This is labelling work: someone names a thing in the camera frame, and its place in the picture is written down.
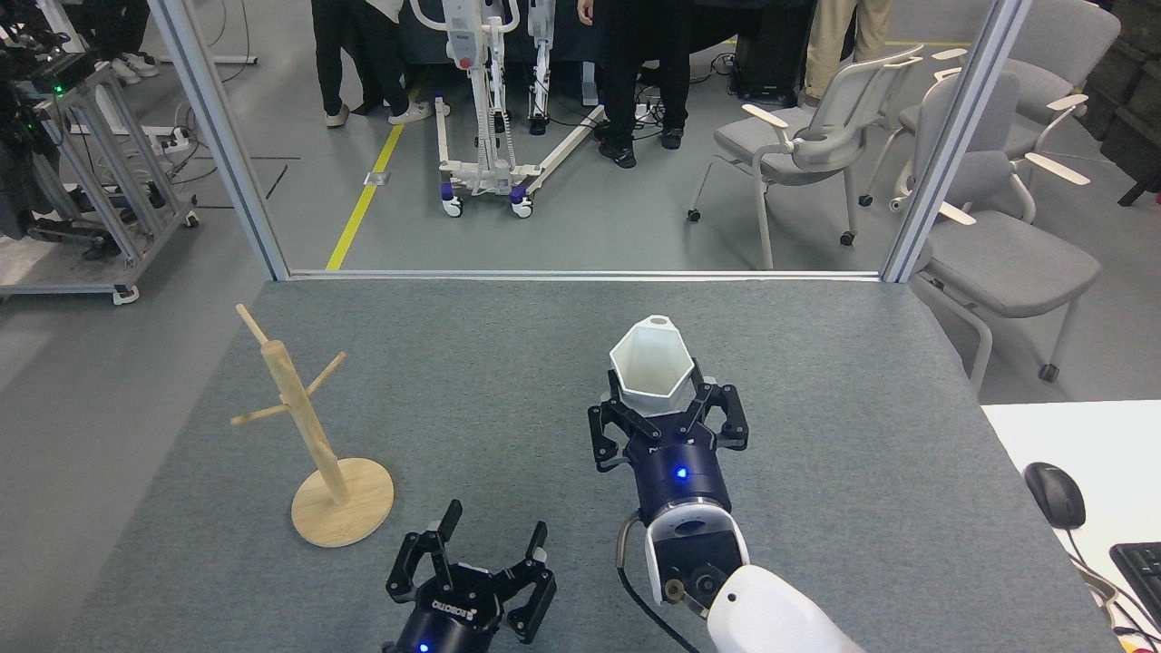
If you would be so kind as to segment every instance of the gray table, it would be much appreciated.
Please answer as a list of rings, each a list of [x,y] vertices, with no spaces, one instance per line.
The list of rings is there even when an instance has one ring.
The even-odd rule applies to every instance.
[[[1119,651],[906,287],[291,282],[251,308],[308,379],[349,353],[316,407],[340,457],[390,469],[394,511],[346,548],[295,534],[312,468],[289,418],[226,423],[276,403],[240,330],[59,651],[377,651],[410,612],[383,590],[399,543],[452,497],[469,564],[511,565],[549,525],[560,590],[540,637],[505,631],[492,651],[678,651],[616,581],[633,480],[596,472],[585,421],[607,350],[651,313],[741,392],[750,449],[720,458],[752,560],[868,652]],[[713,651],[684,608],[662,612]]]

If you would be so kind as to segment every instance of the wooden stand base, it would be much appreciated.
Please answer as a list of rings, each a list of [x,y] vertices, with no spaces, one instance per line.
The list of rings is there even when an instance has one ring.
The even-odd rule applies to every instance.
[[[290,518],[307,541],[325,547],[354,544],[375,532],[395,503],[395,485],[382,465],[366,458],[344,458],[339,471],[351,501],[336,505],[323,475],[302,482],[290,504]]]

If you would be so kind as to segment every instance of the white robot arm segment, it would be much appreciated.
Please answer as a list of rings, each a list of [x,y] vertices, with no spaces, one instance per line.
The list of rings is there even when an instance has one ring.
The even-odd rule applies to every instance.
[[[864,653],[806,595],[755,565],[726,581],[707,625],[717,653]]]

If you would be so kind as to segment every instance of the white desk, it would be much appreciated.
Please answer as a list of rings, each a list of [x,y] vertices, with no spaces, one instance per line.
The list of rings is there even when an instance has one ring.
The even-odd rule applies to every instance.
[[[1073,531],[1076,546],[1090,567],[1128,590],[1109,548],[1161,541],[1161,508],[1155,501],[1161,487],[1156,457],[1161,401],[986,406],[983,411],[1017,469],[1043,460],[1076,481],[1087,514],[1084,525]],[[1067,532],[1057,530],[1057,537],[1070,552]],[[1147,627],[1130,602],[1122,605]],[[1128,625],[1124,617],[1122,624]],[[1140,638],[1133,641],[1144,645]]]

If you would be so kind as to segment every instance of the keyboard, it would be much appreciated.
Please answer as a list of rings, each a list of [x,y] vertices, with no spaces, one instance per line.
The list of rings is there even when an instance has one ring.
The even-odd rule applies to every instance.
[[[1161,622],[1161,541],[1118,544],[1109,555],[1153,620]]]

